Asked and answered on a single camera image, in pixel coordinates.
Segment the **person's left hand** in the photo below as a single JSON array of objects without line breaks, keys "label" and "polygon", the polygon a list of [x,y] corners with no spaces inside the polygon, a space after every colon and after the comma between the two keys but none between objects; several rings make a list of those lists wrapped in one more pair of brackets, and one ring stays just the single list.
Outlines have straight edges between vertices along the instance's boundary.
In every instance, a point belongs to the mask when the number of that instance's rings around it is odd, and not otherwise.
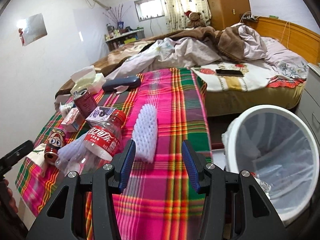
[{"label": "person's left hand", "polygon": [[16,200],[13,197],[13,192],[12,190],[8,187],[9,181],[7,179],[4,179],[1,181],[1,185],[4,185],[6,196],[8,197],[8,204],[11,208],[11,210],[15,213],[18,214],[18,207],[16,205]]}]

